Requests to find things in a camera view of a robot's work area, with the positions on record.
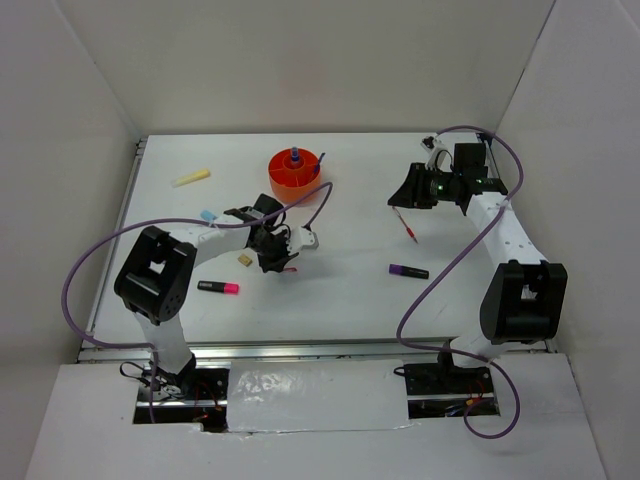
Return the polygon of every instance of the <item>cable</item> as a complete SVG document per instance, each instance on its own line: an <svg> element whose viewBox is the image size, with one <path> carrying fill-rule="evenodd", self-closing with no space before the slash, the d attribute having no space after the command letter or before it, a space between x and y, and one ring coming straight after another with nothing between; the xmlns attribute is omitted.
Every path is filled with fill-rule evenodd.
<svg viewBox="0 0 640 480"><path fill-rule="evenodd" d="M320 211L322 211L322 208L327 203L327 200L329 199L329 195L331 195L331 191L333 190L333 183L325 182L322 185L319 185L316 188L314 188L313 190L307 192L305 195L300 197L295 202L293 202L293 203L281 208L280 210L277 210L277 211L275 211L275 212L273 212L273 213L271 213L269 215L265 215L264 217L262 217L262 218L260 218L258 220L253 220L253 221L247 222L247 223L238 223L238 224L216 224L216 223L213 223L212 224L212 223L209 223L209 222L205 222L204 220L196 220L196 219L192 219L192 218L158 218L158 219L155 219L155 220L146 220L144 222L134 223L133 225L129 225L128 227L123 227L120 230L116 230L115 232L112 232L109 235L107 235L106 237L104 237L103 239L97 241L95 244L93 244L91 247L89 247L86 252L84 252L82 255L80 255L78 260L76 260L76 262L73 264L73 266L71 267L71 270L69 270L69 273L67 274L67 278L65 279L64 284L62 285L62 293L60 294L60 304L62 306L62 315L64 316L64 319L66 320L67 324L69 325L69 328L71 328L71 330L76 335L78 335L81 339L83 339L83 340L85 340L85 341L87 341L89 343L92 343L93 345L96 345L97 347L116 348L116 349L133 349L133 348L135 348L135 349L145 348L146 349L146 348L148 348L148 349L151 350L151 355L153 357L153 361L151 362L151 378L150 378L150 381L149 381L149 390L151 392L150 393L150 398L149 398L149 417L151 418L151 423L156 423L155 416L153 414L153 387L154 387L154 382L155 382L156 375L158 373L158 352L156 351L156 347L152 343L148 343L148 342L138 342L138 343L111 343L111 342L104 342L102 340L98 340L96 338L93 338L93 336L89 335L84 330L82 330L80 327L78 327L78 325L76 325L76 323L74 322L73 317L71 316L71 311L69 310L69 289L71 287L71 282L72 282L73 278L75 277L76 273L78 272L78 269L87 260L87 258L89 258L101 246L103 246L104 244L110 242L114 238L119 237L120 235L122 235L124 233L130 232L132 230L136 230L138 228L147 227L149 225L162 224L162 223L188 223L188 224L193 224L193 225L213 226L213 227L216 227L216 228L228 228L228 229L253 227L253 226L256 226L256 225L261 225L264 222L266 222L268 220L271 220L272 218L277 218L278 216L280 216L281 214L285 213L290 208L295 207L296 205L304 202L306 199L311 197L311 195L319 192L320 190L322 190L324 188L327 189L327 193L324 196L324 199L322 200L322 203L318 207L318 210L316 210L316 212L311 217L311 220L309 220L307 222L307 224L305 225L306 227L309 227L311 225L311 222L313 222L313 220L315 220L315 218L318 216Z"/></svg>
<svg viewBox="0 0 640 480"><path fill-rule="evenodd" d="M515 414L513 416L513 419L511 420L511 423L504 430L496 434L485 434L485 433L478 432L469 424L469 419L468 419L469 413L476 406L481 405L485 402L488 402L489 401L488 399L481 400L479 402L474 402L473 404L469 405L469 407L467 407L467 409L464 411L464 415L463 415L464 424L469 429L469 431L471 431L471 433L473 433L474 435L480 438L491 440L496 438L502 438L505 435L509 434L509 432L511 432L514 429L514 427L518 423L518 420L520 419L520 395L518 394L518 390L516 389L516 386L514 385L513 381L511 380L507 372L497 363L493 361L489 361L488 358L482 357L480 355L475 355L470 352L464 352L462 350L457 350L449 347L432 347L427 345L421 345L418 343L412 343L402 338L402 331L404 330L404 327L409 321L409 318L411 317L413 312L415 312L416 308L418 308L418 306L422 303L422 301L425 298L427 298L427 296L440 284L440 282L442 282L442 280L444 280L444 278L447 275L449 275L451 270L453 270L462 261L462 259L466 257L469 254L469 252L471 252L471 250L473 250L476 247L476 245L478 245L482 241L482 239L491 231L491 229L494 226L496 226L496 224L500 221L500 219L502 218L502 215L504 214L506 205L515 196L515 194L518 193L518 191L522 187L522 183L524 182L524 169L522 168L522 162L520 161L520 158L518 157L516 152L514 152L513 149L507 144L507 142L505 142L498 135L494 134L493 132L490 132L489 130L476 127L473 125L455 125L453 127L448 127L443 130L440 130L439 132L437 132L436 137L447 132L452 132L454 130L474 130L477 132L484 133L485 135L490 136L491 138L496 140L498 143L500 143L509 152L511 157L513 157L513 160L516 163L516 166L518 167L518 183L516 184L514 189L511 190L511 192L509 192L509 194L506 196L505 202L500 206L500 209L498 210L498 214L489 223L489 225L487 225L485 229L482 230L482 232L480 232L478 236L464 250L462 250L462 252L460 252L458 256L454 258L451 261L451 263L449 263L449 265L447 265L444 268L444 270L442 270L442 272L440 272L440 274L433 280L433 282L431 282L429 286L425 288L424 291L418 296L418 298L416 298L415 301L411 304L409 309L402 316L402 320L400 320L400 323L398 324L398 328L396 330L396 339L400 344L404 345L405 347L414 348L416 350L427 350L432 352L444 352L444 353L451 353L456 355L463 355L465 357L470 357L484 363L489 363L491 366L493 366L493 368L495 368L498 372L500 372L500 374L504 377L504 379L507 381L507 384L511 388L511 391L513 392L513 398L516 404Z"/></svg>

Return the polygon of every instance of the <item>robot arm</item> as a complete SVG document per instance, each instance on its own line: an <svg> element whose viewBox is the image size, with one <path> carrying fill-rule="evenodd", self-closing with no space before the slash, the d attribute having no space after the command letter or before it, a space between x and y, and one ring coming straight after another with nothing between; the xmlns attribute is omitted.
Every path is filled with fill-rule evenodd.
<svg viewBox="0 0 640 480"><path fill-rule="evenodd" d="M194 382L196 360L180 323L193 269L226 252L251 248L263 272L281 272L301 250L317 248L315 233L304 227L275 225L273 218L246 228L242 225L275 213L283 206L261 195L253 207L233 209L216 219L218 227L198 226L165 232L145 228L115 282L115 292L140 324L147 342L155 345L158 374L169 384L188 391Z"/></svg>
<svg viewBox="0 0 640 480"><path fill-rule="evenodd" d="M413 163L389 205L430 209L439 201L455 202L481 232L506 202L501 180L488 178L486 147L482 143L456 144L451 172L437 167L444 146L432 137L422 142L429 162ZM454 339L450 347L488 359L514 344L532 344L553 338L567 284L562 264L548 263L533 246L509 204L500 222L483 239L496 268L480 306L480 322ZM453 365L472 368L481 362L453 355Z"/></svg>

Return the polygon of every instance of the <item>marker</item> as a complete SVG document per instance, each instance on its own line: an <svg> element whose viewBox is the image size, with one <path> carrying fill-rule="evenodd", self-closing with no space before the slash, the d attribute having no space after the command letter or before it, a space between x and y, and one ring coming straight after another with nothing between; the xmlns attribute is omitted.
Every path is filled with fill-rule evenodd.
<svg viewBox="0 0 640 480"><path fill-rule="evenodd" d="M320 158L318 158L318 163L316 163L316 166L313 167L313 174L317 174L318 172L320 172L320 162L322 162L322 159L324 158L324 152L322 152L320 154Z"/></svg>
<svg viewBox="0 0 640 480"><path fill-rule="evenodd" d="M209 282L208 280L200 280L198 282L198 290L224 293L226 295L237 295L240 291L240 285L237 283Z"/></svg>
<svg viewBox="0 0 640 480"><path fill-rule="evenodd" d="M404 221L404 218L402 218L402 215L400 215L400 212L398 211L398 209L396 207L391 207L391 208L393 209L395 214L398 216L398 218L400 219L400 221L404 225L404 228L407 230L407 233L409 234L409 236L413 239L414 242L418 243L418 239L416 238L415 234L413 233L413 230L411 230L409 228L409 225L407 225L407 222Z"/></svg>
<svg viewBox="0 0 640 480"><path fill-rule="evenodd" d="M404 265L396 265L392 263L389 265L389 273L391 275L400 275L401 277L422 278L427 280L429 278L428 270L421 270L419 268L405 267Z"/></svg>

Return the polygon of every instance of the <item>orange cup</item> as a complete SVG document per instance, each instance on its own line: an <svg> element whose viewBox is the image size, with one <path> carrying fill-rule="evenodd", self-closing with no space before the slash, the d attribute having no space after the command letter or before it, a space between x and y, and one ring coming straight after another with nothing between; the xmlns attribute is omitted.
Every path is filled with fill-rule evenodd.
<svg viewBox="0 0 640 480"><path fill-rule="evenodd" d="M298 148L298 161L292 159L291 149L276 153L269 162L269 181L275 196L282 203L293 203L322 183L322 167L317 173L318 157L309 150ZM305 202L315 197L312 195Z"/></svg>

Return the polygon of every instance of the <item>purple cable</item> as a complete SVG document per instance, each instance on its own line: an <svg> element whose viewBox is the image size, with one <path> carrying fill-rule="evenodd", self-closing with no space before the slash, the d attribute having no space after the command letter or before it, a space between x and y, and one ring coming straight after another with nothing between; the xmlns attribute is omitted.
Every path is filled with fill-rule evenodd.
<svg viewBox="0 0 640 480"><path fill-rule="evenodd" d="M515 196L515 194L518 193L518 190L520 190L520 187L522 187L522 183L524 182L524 170L522 168L522 162L520 161L520 158L518 158L518 155L516 154L516 152L514 152L513 149L507 144L507 142L505 142L498 135L494 134L493 132L490 132L489 130L486 130L480 127L475 127L473 125L456 125L453 127L448 127L437 132L436 136L442 135L443 133L451 132L454 130L475 130L477 132L484 133L485 135L488 135L489 137L495 139L498 143L500 143L513 157L513 160L515 161L516 166L518 167L518 183L516 184L514 189L506 196L506 202L509 202ZM416 310L416 308L418 308L418 306L422 303L422 301L425 298L427 298L427 296L438 286L438 284L442 280L444 280L444 278L451 272L451 270L453 270L462 261L462 259L466 257L469 254L469 252L471 252L471 250L473 250L476 247L476 245L478 245L482 241L482 239L491 231L491 229L500 221L500 219L502 218L502 215L504 214L504 210L506 208L506 202L500 207L500 209L498 210L498 214L491 221L491 223L489 223L489 225L487 225L485 229L482 230L482 232L480 232L478 236L464 250L462 250L462 252L460 252L458 256L454 258L449 265L445 267L444 270L442 270L442 272L440 272L440 274L433 280L431 284L429 284L427 288L425 288L425 290L420 294L418 298L416 298L416 300L411 304L409 309L405 312L405 314L402 317L402 320L400 320L400 323L398 324L398 329L396 330L396 339L402 345L409 348L415 348L417 350L428 350L428 351L434 351L434 352L445 352L445 353L452 353L457 355L464 355L466 357L471 357L475 360L479 360L484 363L489 362L488 358L482 357L480 355L475 355L470 352L464 352L462 350L456 350L448 347L430 347L427 345L412 343L402 338L402 330L404 329L405 325L409 321L409 317L411 317L413 312ZM509 387L511 388L511 391L513 392L513 397L516 403L516 411L513 416L513 420L511 420L511 423L504 430L496 434L489 435L489 434L481 433L475 430L469 424L469 418L468 418L469 413L481 403L486 403L489 400L481 400L479 402L471 404L464 411L464 415L463 415L464 424L471 431L471 433L473 433L474 435L480 438L485 438L489 440L502 438L505 435L507 435L509 432L511 432L514 429L514 427L516 426L520 418L520 395L518 395L518 390L516 389L516 386L514 385L509 375L507 375L507 372L500 365L494 362L491 362L491 365L496 370L498 370L498 372L500 372L500 374L505 378L505 380L509 384Z"/></svg>
<svg viewBox="0 0 640 480"><path fill-rule="evenodd" d="M324 205L327 203L327 200L329 199L329 195L331 195L331 191L333 190L333 183L325 182L322 185L317 186L316 188L314 188L310 192L307 192L305 195L300 197L295 202L293 202L293 203L281 208L280 210L278 210L276 212L273 212L273 213L271 213L269 215L266 215L266 216L262 217L259 220L254 220L254 221L247 222L247 223L238 223L238 224L216 224L216 223L214 223L213 226L217 227L217 228L236 229L236 228L245 228L245 227L253 227L253 226L256 226L256 225L261 225L264 222L266 222L268 220L271 220L272 218L279 217L282 213L284 213L287 210L289 210L290 208L295 207L296 205L304 202L311 195L315 194L316 192L319 192L323 188L328 188L327 194L325 195L324 199L322 200L322 203L318 207L318 210L311 217L311 220L309 220L306 223L305 227L308 228L308 227L311 226L311 222L313 222L315 220L315 218L318 216L318 214L320 213L320 211L322 210ZM150 383L149 383L149 391L151 392L151 395L150 395L150 398L149 398L149 417L151 418L151 423L156 423L155 416L153 414L153 387L154 387L154 380L155 380L156 374L157 374L158 352L156 352L155 345L153 345L152 343L148 343L148 342L140 342L140 343L110 343L110 342L103 342L102 340L96 340L91 335L89 335L85 331L83 331L80 327L78 327L78 325L76 325L76 323L73 321L73 317L71 316L71 311L69 310L69 298L68 297L69 297L69 288L71 287L71 281L73 280L73 277L76 275L76 272L78 271L80 266L87 260L87 258L89 258L98 248L103 246L105 243L110 242L114 238L119 237L123 233L127 233L127 232L130 232L132 230L136 230L136 229L142 228L142 227L147 227L149 225L157 225L157 224L161 224L161 223L189 223L189 224L193 224L193 225L203 225L203 226L211 226L212 225L211 223L205 222L204 220L196 220L196 219L191 219L191 218L159 218L159 219L155 219L155 220L145 220L144 222L134 223L133 225L129 225L128 227L124 227L124 228L121 228L120 230L116 230L115 232L110 233L109 235L104 237L102 240L99 240L98 242L93 244L91 247L89 247L89 249L87 249L86 252L84 252L80 256L80 258L78 258L78 260L76 260L76 262L74 263L73 267L71 267L71 270L69 270L69 273L67 274L67 278L65 279L64 284L62 285L62 294L61 294L61 298L60 298L60 303L62 305L62 315L64 316L64 318L67 321L67 324L69 325L71 330L73 330L73 332L76 335L78 335L80 338L82 338L83 340L86 340L89 343L92 343L92 344L94 344L94 345L96 345L98 347L103 347L103 348L120 348L120 349L149 348L149 349L151 349L151 354L153 356L153 364L151 366L151 380L150 380Z"/></svg>

